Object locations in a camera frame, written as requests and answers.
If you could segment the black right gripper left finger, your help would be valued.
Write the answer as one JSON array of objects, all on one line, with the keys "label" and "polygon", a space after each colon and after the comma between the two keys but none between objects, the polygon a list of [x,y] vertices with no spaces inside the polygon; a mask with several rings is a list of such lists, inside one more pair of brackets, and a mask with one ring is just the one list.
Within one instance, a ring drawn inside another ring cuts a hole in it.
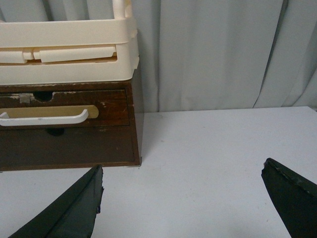
[{"label": "black right gripper left finger", "polygon": [[103,191],[103,169],[97,165],[10,237],[90,238]]}]

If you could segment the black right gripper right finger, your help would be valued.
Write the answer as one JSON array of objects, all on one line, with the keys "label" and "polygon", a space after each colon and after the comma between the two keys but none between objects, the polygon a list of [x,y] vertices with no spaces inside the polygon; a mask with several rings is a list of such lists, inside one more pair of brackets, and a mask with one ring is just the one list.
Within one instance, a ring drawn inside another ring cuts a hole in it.
[{"label": "black right gripper right finger", "polygon": [[268,158],[262,179],[271,201],[292,238],[317,236],[317,185]]}]

